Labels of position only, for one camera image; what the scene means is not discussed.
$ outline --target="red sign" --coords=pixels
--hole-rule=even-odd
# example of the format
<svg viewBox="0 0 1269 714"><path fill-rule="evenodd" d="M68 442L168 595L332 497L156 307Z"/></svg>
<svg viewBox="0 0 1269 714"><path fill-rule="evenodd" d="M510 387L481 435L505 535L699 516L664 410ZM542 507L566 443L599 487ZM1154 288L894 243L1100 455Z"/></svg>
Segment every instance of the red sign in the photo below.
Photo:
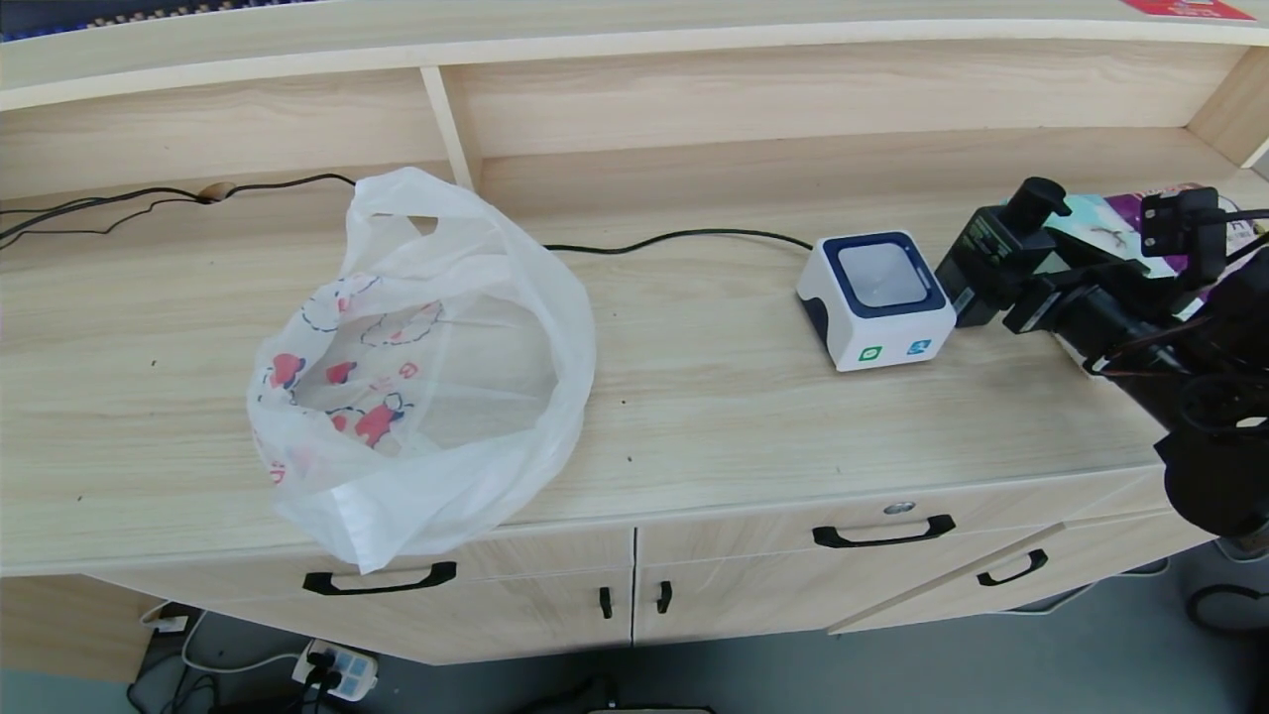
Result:
<svg viewBox="0 0 1269 714"><path fill-rule="evenodd" d="M1242 10L1221 3L1221 0L1123 0L1128 5L1146 13L1165 18L1195 18L1216 20L1253 20L1255 18Z"/></svg>

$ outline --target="cabinet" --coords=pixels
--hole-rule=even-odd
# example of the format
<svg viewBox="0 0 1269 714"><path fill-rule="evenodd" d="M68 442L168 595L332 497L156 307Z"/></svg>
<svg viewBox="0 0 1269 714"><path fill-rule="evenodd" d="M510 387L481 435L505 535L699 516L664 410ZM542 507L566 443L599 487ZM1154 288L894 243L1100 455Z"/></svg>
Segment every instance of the cabinet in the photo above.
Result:
<svg viewBox="0 0 1269 714"><path fill-rule="evenodd" d="M1038 530L640 568L634 644L825 629Z"/></svg>
<svg viewBox="0 0 1269 714"><path fill-rule="evenodd" d="M1148 472L495 536L440 557L398 558L368 576L325 555L95 576L430 665L865 629L1013 607L1203 540L1157 511L1074 521L1090 510L1152 503L1161 474ZM1046 562L1019 574L1039 550ZM982 590L978 573L1003 585Z"/></svg>
<svg viewBox="0 0 1269 714"><path fill-rule="evenodd" d="M404 592L194 605L428 665L629 643L629 568Z"/></svg>
<svg viewBox="0 0 1269 714"><path fill-rule="evenodd" d="M830 632L1010 610L1211 539L1173 512L1060 524L849 618Z"/></svg>

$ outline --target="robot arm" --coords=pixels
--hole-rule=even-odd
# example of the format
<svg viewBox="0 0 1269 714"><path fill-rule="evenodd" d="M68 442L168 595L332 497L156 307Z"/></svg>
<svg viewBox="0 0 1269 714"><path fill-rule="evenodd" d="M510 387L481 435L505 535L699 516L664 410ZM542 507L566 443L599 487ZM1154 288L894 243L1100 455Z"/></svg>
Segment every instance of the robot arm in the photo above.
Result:
<svg viewBox="0 0 1269 714"><path fill-rule="evenodd" d="M1053 181L1028 179L1010 204L1022 202L1015 213L1028 204L1034 212L1055 204L1055 191L1065 197ZM1113 382L1169 431L1155 451L1166 465L1167 498L1178 514L1211 534L1260 548L1269 545L1269 250L1217 280L1228 263L1269 241L1261 235L1226 255L1226 223L1269 212L1227 213L1217 199L1209 188L1143 199L1143 254L1187 255L1175 276L1147 276L1141 263L1052 228L1044 228L1051 245L1029 237L1018 242L1027 250L1019 250L1009 235L986 245L967 238L970 226L937 275L958 317L962 304L966 315L973 312L958 326L982 323L985 311L987 318L1008 311L1004 323L1011 331L1044 330L1070 342L1088 373ZM1068 268L1036 274L1010 265L1024 254L1037 264L1037 245ZM1189 318L1175 316L1208 287L1207 301ZM972 299L959 298L964 289Z"/></svg>

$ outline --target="cabinet door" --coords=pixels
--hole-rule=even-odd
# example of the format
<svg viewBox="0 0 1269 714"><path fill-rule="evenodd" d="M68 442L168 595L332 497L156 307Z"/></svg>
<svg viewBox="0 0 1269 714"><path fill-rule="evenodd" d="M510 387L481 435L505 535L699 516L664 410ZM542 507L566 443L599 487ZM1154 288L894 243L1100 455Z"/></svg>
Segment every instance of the cabinet door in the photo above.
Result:
<svg viewBox="0 0 1269 714"><path fill-rule="evenodd" d="M383 654L449 665L629 644L632 573L621 568L206 607ZM353 590L349 583L340 587Z"/></svg>
<svg viewBox="0 0 1269 714"><path fill-rule="evenodd" d="M640 568L634 644L825 629L1038 530Z"/></svg>
<svg viewBox="0 0 1269 714"><path fill-rule="evenodd" d="M1010 610L1131 571L1212 538L1173 512L1061 524L851 616L831 633Z"/></svg>

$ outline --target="white cable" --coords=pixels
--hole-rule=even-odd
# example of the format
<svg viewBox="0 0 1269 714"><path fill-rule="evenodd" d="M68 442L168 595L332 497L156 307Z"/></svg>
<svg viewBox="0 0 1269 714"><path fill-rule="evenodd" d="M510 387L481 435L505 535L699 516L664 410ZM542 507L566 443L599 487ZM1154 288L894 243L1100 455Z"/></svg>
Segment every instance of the white cable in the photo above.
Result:
<svg viewBox="0 0 1269 714"><path fill-rule="evenodd" d="M1225 559L1228 561L1230 563L1239 563L1239 564L1242 564L1242 563L1259 563L1259 562L1264 561L1265 558L1269 558L1269 549L1266 549L1260 555L1254 555L1251 558L1239 558L1239 557L1233 555L1232 553L1230 553L1225 548L1225 539L1223 538L1218 538L1218 539L1213 540L1212 545L1214 545L1216 549L1221 552L1221 555L1225 555Z"/></svg>
<svg viewBox="0 0 1269 714"><path fill-rule="evenodd" d="M274 654L268 659L261 659L254 665L246 665L244 667L208 667L206 665L199 665L198 662L193 662L189 659L189 643L190 640L194 639L194 633L198 632L198 625L203 624L203 618L206 616L207 611L203 610L203 613L198 615L198 619L194 620L194 626L189 628L189 633L185 635L185 643L180 646L180 659L190 670L198 670L199 672L211 672L213 675L237 675L240 672L250 672L251 670L259 670L265 665L273 665L274 662L282 662L283 659L299 659L298 652L288 652L286 654Z"/></svg>
<svg viewBox="0 0 1269 714"><path fill-rule="evenodd" d="M142 615L141 618L137 618L137 623L141 623L142 626L150 628L151 630L155 629L155 626L156 626L155 621L151 620L150 616L154 615L155 613L162 610L164 607L168 607L169 605L171 605L171 601L170 600L164 600L159 605L155 605L150 610L146 610L145 615Z"/></svg>

